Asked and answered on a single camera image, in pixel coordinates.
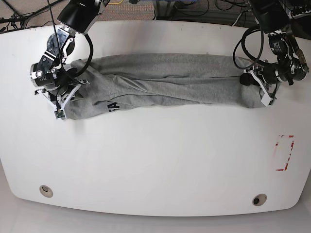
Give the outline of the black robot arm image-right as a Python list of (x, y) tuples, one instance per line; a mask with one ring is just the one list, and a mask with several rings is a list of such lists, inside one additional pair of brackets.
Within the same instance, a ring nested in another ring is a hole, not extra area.
[[(304, 79), (310, 70), (292, 32), (290, 18), (281, 3), (277, 0), (250, 0), (248, 5), (257, 25), (248, 28), (237, 45), (241, 46), (252, 64), (247, 67), (241, 67), (237, 63), (235, 65), (243, 70), (241, 84), (260, 86), (263, 92), (261, 103), (269, 106), (276, 99), (279, 83), (293, 85), (294, 81)], [(260, 32), (261, 36), (268, 35), (269, 47), (277, 57), (276, 63), (264, 62), (260, 55), (254, 57), (248, 52), (246, 38), (255, 32)]]

